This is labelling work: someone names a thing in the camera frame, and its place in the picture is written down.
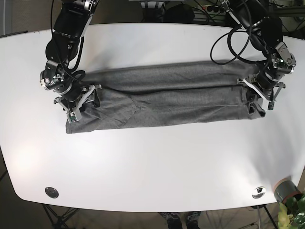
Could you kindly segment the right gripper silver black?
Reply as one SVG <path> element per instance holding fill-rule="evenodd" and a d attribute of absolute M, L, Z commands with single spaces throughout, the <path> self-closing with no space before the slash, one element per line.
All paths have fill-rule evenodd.
<path fill-rule="evenodd" d="M 66 112 L 69 124 L 82 119 L 82 112 L 85 112 L 86 104 L 93 107 L 100 107 L 98 91 L 102 89 L 100 84 L 79 86 L 71 84 L 66 91 L 59 93 L 59 97 L 54 99 L 54 104 L 59 104 Z"/>

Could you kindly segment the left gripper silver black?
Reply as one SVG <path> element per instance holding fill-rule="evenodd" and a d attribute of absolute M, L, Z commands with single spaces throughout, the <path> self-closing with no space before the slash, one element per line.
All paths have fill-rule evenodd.
<path fill-rule="evenodd" d="M 272 78 L 267 71 L 259 71 L 258 73 L 249 75 L 243 79 L 238 79 L 237 83 L 245 84 L 247 87 L 255 91 L 263 100 L 267 101 L 268 110 L 274 109 L 277 96 L 280 91 L 285 88 L 285 84 L 281 82 L 280 79 Z M 255 113 L 255 94 L 247 92 L 246 98 L 248 113 Z"/>

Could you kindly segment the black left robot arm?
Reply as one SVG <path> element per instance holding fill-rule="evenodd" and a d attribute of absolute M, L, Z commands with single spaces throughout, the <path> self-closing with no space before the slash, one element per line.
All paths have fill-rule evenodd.
<path fill-rule="evenodd" d="M 268 110 L 273 110 L 276 97 L 285 84 L 281 79 L 291 74 L 296 60 L 283 41 L 282 21 L 271 15 L 257 0 L 223 0 L 221 5 L 236 21 L 234 28 L 227 35 L 228 48 L 234 58 L 258 67 L 258 73 L 247 76 L 240 82 L 247 85 L 256 94 L 268 102 Z M 250 61 L 235 53 L 231 45 L 233 33 L 248 33 L 249 42 L 261 51 L 265 57 L 262 61 Z"/>

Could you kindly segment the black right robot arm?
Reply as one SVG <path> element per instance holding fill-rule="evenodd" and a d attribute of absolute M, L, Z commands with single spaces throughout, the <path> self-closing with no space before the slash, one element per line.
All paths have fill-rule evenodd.
<path fill-rule="evenodd" d="M 47 62 L 40 74 L 40 84 L 59 95 L 54 103 L 63 108 L 69 123 L 81 120 L 85 104 L 100 106 L 97 91 L 102 86 L 84 82 L 86 72 L 78 68 L 84 35 L 98 3 L 97 0 L 64 0 L 56 21 L 50 22 L 51 40 L 46 46 Z"/>

